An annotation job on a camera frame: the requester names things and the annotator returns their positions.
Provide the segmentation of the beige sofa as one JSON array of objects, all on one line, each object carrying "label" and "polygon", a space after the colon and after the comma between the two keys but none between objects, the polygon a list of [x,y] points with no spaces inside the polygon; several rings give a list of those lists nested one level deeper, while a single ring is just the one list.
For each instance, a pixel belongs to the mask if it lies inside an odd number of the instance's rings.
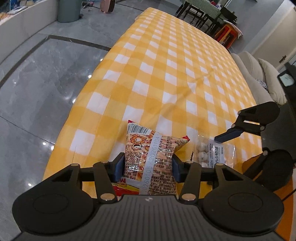
[{"label": "beige sofa", "polygon": [[254,58],[247,51],[239,54],[232,53],[231,56],[247,82],[255,102],[257,104],[262,104],[273,101],[268,92],[264,72],[258,59]]}]

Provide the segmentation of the grey green trash bin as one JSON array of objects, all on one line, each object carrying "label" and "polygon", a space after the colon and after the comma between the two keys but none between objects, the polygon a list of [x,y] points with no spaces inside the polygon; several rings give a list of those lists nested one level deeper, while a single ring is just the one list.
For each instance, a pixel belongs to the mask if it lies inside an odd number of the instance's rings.
[{"label": "grey green trash bin", "polygon": [[70,23],[79,19],[82,0],[59,0],[57,21]]}]

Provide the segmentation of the orange stool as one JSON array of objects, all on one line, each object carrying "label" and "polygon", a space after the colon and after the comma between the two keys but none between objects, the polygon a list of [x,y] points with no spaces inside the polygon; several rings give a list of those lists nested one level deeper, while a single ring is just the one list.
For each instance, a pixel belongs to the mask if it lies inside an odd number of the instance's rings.
[{"label": "orange stool", "polygon": [[243,36],[241,30],[233,23],[225,22],[222,29],[215,35],[214,39],[226,49],[229,49],[235,40]]}]

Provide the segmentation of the beige cushion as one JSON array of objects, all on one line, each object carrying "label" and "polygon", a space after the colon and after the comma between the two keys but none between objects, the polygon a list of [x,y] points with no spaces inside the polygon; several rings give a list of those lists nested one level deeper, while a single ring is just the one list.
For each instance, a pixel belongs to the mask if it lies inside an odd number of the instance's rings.
[{"label": "beige cushion", "polygon": [[280,81],[278,80],[278,75],[280,73],[269,62],[260,58],[258,59],[258,61],[264,72],[265,82],[271,98],[277,104],[284,105],[285,103],[287,103],[287,98],[280,84]]}]

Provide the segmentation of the dining table green cloth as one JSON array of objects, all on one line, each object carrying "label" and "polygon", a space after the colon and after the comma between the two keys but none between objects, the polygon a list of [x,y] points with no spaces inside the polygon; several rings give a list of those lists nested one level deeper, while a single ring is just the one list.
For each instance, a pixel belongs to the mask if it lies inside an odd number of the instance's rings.
[{"label": "dining table green cloth", "polygon": [[182,18],[184,20],[187,14],[192,14],[194,16],[193,20],[198,19],[196,28],[203,27],[207,21],[211,22],[207,32],[215,32],[224,25],[224,20],[236,24],[237,16],[224,6],[215,6],[210,1],[181,1],[181,3],[175,16],[179,18],[184,15]]}]

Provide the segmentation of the clear bag white balls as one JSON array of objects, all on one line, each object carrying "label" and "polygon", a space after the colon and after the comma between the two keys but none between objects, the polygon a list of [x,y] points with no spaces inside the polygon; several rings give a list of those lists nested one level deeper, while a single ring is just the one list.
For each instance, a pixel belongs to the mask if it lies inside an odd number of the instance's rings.
[{"label": "clear bag white balls", "polygon": [[231,168],[236,163],[236,147],[198,136],[193,154],[194,162],[204,168],[214,168],[216,164],[225,164]]}]

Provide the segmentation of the yellow checkered tablecloth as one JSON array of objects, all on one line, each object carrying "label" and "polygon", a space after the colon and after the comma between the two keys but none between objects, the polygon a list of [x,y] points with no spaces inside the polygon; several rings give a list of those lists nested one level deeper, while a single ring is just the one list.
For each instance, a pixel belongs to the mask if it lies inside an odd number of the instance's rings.
[{"label": "yellow checkered tablecloth", "polygon": [[91,167],[125,148],[129,120],[190,142],[213,138],[255,105],[229,52],[214,39],[163,11],[148,8],[120,37],[85,84],[57,138],[44,176],[72,163]]}]

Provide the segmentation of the white low shelf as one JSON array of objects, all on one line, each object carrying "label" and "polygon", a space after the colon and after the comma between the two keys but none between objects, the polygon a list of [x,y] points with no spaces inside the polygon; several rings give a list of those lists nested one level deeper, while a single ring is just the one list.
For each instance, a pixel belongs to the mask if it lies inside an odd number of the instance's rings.
[{"label": "white low shelf", "polygon": [[1,61],[39,30],[56,21],[58,1],[40,1],[1,21]]}]

